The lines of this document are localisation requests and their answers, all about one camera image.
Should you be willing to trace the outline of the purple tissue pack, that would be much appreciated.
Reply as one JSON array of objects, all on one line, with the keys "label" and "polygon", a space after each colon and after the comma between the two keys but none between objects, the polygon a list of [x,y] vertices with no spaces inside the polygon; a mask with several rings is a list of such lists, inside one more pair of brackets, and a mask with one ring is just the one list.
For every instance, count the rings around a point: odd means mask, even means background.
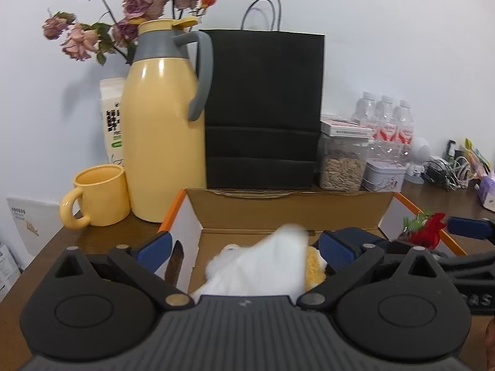
[{"label": "purple tissue pack", "polygon": [[477,197],[482,207],[495,212],[495,181],[492,177],[483,177],[478,184]]}]

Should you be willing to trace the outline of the dried pink rose bouquet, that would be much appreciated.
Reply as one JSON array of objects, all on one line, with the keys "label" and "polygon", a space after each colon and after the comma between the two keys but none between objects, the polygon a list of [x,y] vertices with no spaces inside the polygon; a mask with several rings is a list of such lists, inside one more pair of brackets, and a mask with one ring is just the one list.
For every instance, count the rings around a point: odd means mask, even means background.
[{"label": "dried pink rose bouquet", "polygon": [[105,23],[98,19],[94,23],[82,23],[75,14],[58,11],[50,13],[42,25],[45,39],[64,37],[60,47],[64,54],[76,61],[94,58],[105,65],[109,54],[119,54],[128,65],[138,45],[138,26],[161,19],[165,7],[171,5],[172,23],[184,28],[193,28],[205,16],[208,8],[217,0],[123,0],[123,17],[118,19],[106,0],[99,0],[106,8],[104,16],[111,19]]}]

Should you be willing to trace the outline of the white robot figurine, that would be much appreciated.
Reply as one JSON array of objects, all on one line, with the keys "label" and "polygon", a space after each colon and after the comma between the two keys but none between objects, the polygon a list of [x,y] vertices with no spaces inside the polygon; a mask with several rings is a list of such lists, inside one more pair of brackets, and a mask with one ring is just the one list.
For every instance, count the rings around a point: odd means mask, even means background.
[{"label": "white robot figurine", "polygon": [[410,144],[404,180],[409,183],[423,184],[424,165],[431,159],[430,146],[423,137],[413,137]]}]

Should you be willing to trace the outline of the yellow white plush cat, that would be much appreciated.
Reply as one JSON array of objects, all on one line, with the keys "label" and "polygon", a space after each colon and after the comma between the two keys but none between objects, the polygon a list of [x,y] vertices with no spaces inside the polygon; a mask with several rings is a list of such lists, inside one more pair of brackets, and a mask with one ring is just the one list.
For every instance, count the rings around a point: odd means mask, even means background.
[{"label": "yellow white plush cat", "polygon": [[325,280],[326,262],[316,248],[290,248],[295,263],[278,253],[273,246],[228,245],[205,267],[205,284],[196,294],[298,297]]}]

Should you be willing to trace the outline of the clear seed container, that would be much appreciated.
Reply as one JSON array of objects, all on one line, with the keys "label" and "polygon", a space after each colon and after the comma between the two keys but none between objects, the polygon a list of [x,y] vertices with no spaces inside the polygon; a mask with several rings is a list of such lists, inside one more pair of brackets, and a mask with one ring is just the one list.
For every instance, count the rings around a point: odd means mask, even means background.
[{"label": "clear seed container", "polygon": [[320,187],[330,191],[358,191],[368,150],[368,139],[322,134],[319,142]]}]

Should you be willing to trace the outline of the white milk carton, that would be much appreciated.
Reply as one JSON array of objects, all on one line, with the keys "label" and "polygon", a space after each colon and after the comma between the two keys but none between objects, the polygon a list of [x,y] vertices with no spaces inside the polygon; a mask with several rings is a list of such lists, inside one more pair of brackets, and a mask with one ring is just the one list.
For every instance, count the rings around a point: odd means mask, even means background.
[{"label": "white milk carton", "polygon": [[107,160],[123,165],[120,105],[124,89],[123,77],[100,81],[100,108]]}]

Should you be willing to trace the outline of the red artificial rose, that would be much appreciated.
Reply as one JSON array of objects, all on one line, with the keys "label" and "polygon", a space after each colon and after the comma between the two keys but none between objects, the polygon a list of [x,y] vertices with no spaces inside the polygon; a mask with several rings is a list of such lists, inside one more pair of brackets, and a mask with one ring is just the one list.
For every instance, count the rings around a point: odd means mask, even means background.
[{"label": "red artificial rose", "polygon": [[435,249],[441,241],[441,231],[446,227],[445,213],[422,212],[414,218],[403,218],[403,230],[399,240],[412,245]]}]

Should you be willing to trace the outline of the small white tin box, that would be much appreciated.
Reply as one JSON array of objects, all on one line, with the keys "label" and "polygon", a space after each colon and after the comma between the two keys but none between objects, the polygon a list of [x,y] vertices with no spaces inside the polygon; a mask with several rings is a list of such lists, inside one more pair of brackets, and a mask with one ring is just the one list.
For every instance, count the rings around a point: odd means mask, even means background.
[{"label": "small white tin box", "polygon": [[370,192],[400,192],[406,167],[396,161],[369,159],[363,174],[363,188]]}]

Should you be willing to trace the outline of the black paper bag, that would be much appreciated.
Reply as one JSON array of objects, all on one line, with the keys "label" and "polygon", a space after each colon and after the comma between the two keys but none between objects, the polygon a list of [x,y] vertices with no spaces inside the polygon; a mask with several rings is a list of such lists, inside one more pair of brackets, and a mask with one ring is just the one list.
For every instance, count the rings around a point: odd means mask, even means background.
[{"label": "black paper bag", "polygon": [[205,104],[210,189],[310,189],[320,137],[325,37],[209,29],[213,76]]}]

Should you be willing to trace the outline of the white plastic pouch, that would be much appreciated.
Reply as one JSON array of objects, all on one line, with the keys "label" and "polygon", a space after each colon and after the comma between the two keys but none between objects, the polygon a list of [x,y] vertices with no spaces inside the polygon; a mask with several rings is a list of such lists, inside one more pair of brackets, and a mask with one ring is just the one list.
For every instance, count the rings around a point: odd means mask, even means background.
[{"label": "white plastic pouch", "polygon": [[202,296],[289,296],[303,294],[309,236],[286,224],[251,247],[225,246],[205,267],[205,283],[191,294]]}]

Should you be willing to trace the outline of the dark blue case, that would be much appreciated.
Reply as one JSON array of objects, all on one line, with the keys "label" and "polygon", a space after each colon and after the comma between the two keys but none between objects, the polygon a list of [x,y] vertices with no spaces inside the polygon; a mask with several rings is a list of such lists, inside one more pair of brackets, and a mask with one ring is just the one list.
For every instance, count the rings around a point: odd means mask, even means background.
[{"label": "dark blue case", "polygon": [[383,248],[389,243],[388,240],[356,227],[335,230],[333,235],[337,241],[350,249],[358,249],[364,244],[373,244]]}]

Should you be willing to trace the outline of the white board by wall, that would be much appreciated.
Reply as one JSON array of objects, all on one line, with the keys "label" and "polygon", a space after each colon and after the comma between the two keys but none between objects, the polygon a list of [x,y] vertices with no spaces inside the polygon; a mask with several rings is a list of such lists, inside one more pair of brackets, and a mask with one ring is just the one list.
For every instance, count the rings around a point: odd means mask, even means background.
[{"label": "white board by wall", "polygon": [[10,196],[7,205],[20,238],[32,256],[38,255],[63,227],[57,203]]}]

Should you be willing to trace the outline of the left water bottle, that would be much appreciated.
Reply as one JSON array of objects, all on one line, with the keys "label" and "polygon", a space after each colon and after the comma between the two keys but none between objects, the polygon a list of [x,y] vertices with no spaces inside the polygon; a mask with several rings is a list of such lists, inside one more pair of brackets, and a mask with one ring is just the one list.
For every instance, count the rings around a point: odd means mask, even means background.
[{"label": "left water bottle", "polygon": [[357,101],[355,110],[351,115],[351,121],[360,125],[366,125],[374,114],[376,97],[370,92],[363,92]]}]

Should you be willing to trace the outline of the blue white package on floor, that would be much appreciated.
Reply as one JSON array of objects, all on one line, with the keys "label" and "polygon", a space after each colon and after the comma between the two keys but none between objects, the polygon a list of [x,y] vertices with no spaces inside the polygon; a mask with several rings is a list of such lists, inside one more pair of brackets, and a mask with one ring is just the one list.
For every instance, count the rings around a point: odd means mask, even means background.
[{"label": "blue white package on floor", "polygon": [[20,277],[18,264],[4,243],[0,245],[0,301],[3,301],[7,293]]}]

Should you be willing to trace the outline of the yellow thermos jug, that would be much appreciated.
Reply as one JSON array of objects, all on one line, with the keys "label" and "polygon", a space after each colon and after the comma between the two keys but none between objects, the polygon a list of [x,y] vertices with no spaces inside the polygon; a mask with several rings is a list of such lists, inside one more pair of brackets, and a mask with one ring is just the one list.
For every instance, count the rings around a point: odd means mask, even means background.
[{"label": "yellow thermos jug", "polygon": [[138,46],[120,107],[124,168],[131,209],[160,223],[182,189],[204,189],[205,121],[213,49],[193,31],[194,16],[138,27]]}]

